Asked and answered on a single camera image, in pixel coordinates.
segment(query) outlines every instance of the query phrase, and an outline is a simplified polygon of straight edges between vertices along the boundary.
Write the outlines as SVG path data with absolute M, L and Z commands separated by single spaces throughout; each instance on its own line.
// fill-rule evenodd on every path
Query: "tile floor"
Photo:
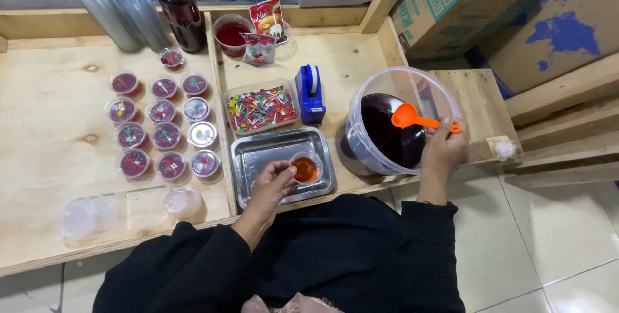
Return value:
M 372 195 L 400 211 L 418 191 L 412 183 Z M 457 273 L 467 312 L 619 312 L 614 183 L 526 191 L 488 166 L 457 171 L 449 197 L 460 208 Z M 0 278 L 0 312 L 89 312 L 104 272 L 128 254 Z

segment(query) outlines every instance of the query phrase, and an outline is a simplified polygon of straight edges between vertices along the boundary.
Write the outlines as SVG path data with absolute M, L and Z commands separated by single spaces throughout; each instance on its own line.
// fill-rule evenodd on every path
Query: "small cup of orange liquid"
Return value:
M 309 151 L 298 152 L 290 159 L 290 166 L 297 167 L 295 180 L 299 185 L 311 185 L 320 181 L 322 160 L 317 154 Z

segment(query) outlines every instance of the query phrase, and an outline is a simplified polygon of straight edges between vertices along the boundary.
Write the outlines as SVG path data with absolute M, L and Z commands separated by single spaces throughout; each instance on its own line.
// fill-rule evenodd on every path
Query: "red packaging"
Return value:
M 251 21 L 256 32 L 271 35 L 277 43 L 286 40 L 283 32 L 282 4 L 279 0 L 267 0 L 250 7 Z
M 275 38 L 269 35 L 240 32 L 245 39 L 243 61 L 247 64 L 265 65 L 275 62 Z

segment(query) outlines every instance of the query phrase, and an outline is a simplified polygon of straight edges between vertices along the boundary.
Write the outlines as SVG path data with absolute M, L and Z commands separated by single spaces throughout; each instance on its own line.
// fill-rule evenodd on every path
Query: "stainless steel tray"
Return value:
M 240 138 L 231 147 L 236 201 L 245 208 L 256 176 L 269 162 L 290 159 L 299 151 L 315 152 L 322 159 L 324 172 L 316 183 L 299 185 L 297 191 L 286 196 L 280 205 L 306 200 L 329 193 L 336 186 L 336 173 L 324 135 L 318 129 L 304 127 Z

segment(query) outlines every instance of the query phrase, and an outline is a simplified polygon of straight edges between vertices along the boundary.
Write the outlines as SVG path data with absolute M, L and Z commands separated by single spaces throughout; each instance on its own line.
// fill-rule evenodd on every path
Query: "orange ladle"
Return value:
M 402 105 L 398 106 L 396 111 L 391 116 L 391 123 L 393 123 L 394 126 L 400 128 L 406 128 L 412 125 L 422 125 L 430 128 L 438 128 L 438 125 L 441 124 L 441 122 L 437 120 L 419 117 L 419 115 L 417 115 L 417 110 L 410 103 L 403 103 Z M 458 125 L 451 126 L 451 133 L 458 134 L 461 130 L 462 127 Z

